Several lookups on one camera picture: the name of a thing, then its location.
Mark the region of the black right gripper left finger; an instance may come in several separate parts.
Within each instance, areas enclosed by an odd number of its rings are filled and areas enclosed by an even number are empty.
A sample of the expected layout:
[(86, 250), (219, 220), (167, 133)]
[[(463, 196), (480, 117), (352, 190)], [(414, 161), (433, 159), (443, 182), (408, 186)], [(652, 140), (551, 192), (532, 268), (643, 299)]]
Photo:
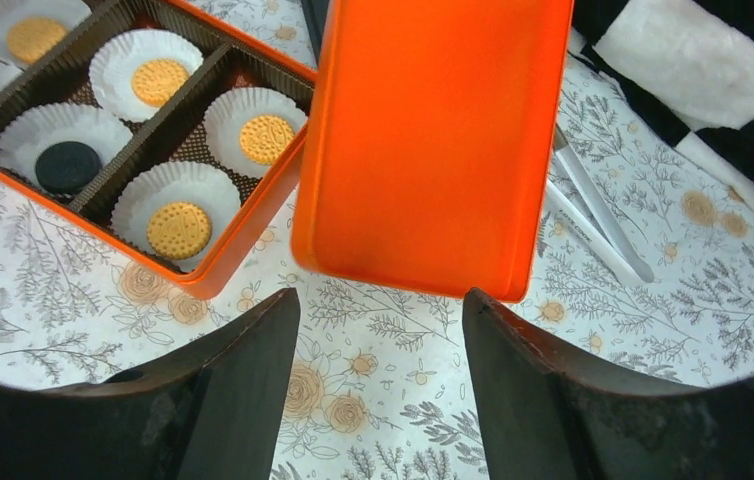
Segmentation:
[(300, 303), (282, 289), (101, 383), (0, 384), (0, 479), (266, 479)]

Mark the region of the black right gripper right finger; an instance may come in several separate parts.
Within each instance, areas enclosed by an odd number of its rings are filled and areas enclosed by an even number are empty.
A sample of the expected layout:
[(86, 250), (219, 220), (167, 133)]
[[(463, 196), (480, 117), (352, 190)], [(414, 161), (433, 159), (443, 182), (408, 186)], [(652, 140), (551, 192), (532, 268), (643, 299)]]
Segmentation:
[(462, 325), (493, 479), (754, 479), (754, 375), (699, 388), (602, 359), (479, 289)]

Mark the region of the round orange cookie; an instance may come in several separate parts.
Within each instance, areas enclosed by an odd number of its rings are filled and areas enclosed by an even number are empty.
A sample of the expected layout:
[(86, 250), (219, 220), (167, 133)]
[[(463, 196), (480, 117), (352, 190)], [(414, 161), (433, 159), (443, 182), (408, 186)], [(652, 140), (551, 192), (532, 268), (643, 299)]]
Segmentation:
[(15, 59), (31, 65), (59, 43), (67, 32), (57, 20), (31, 16), (12, 25), (5, 42)]
[(243, 125), (239, 145), (251, 162), (270, 166), (286, 150), (294, 136), (294, 130), (284, 118), (259, 115)]
[(154, 253), (170, 260), (185, 260), (199, 254), (212, 236), (212, 221), (199, 206), (171, 202), (148, 220), (147, 241)]
[(154, 59), (141, 64), (132, 74), (130, 86), (139, 100), (161, 107), (183, 86), (190, 73), (172, 59)]

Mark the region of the orange compartment box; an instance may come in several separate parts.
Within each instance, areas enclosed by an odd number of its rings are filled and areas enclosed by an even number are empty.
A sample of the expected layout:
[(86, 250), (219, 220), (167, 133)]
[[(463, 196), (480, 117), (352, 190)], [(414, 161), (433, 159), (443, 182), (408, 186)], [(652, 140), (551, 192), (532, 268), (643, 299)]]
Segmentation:
[[(243, 79), (308, 108), (317, 74), (185, 1), (97, 1), (88, 18), (0, 94), (0, 135), (29, 107), (90, 97), (93, 85), (83, 71), (96, 49), (134, 27), (192, 41), (204, 57), (199, 70), (151, 119), (130, 123), (128, 144), (70, 200), (37, 192), (32, 181), (1, 163), (0, 181), (185, 292), (210, 299), (224, 289), (298, 183), (305, 131), (297, 129), (268, 173), (243, 174), (215, 162), (202, 145), (211, 122), (208, 108)], [(182, 268), (150, 253), (144, 235), (129, 234), (130, 216), (142, 201), (193, 202), (209, 214), (215, 237), (196, 266)]]

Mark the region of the black round sandwich cookie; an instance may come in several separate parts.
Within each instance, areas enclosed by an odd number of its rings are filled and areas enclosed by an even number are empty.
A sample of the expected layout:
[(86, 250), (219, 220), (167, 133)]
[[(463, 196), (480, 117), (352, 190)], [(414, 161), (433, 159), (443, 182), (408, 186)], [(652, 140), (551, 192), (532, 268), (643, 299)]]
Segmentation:
[(98, 153), (77, 141), (63, 141), (49, 146), (36, 159), (38, 184), (52, 194), (79, 193), (102, 168)]

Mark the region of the orange box lid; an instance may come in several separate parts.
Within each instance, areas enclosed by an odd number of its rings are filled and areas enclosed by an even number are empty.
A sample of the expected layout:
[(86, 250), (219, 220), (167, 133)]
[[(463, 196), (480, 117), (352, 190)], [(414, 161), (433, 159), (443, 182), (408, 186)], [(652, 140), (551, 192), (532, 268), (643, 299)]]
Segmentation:
[(291, 250), (421, 293), (529, 288), (569, 1), (334, 1)]

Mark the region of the black white checkered pillow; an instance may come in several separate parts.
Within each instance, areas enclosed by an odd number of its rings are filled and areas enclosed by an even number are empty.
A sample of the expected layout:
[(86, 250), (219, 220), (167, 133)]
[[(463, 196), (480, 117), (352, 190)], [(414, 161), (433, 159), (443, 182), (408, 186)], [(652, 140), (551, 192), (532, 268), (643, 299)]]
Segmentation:
[(754, 1), (578, 1), (571, 54), (754, 210)]

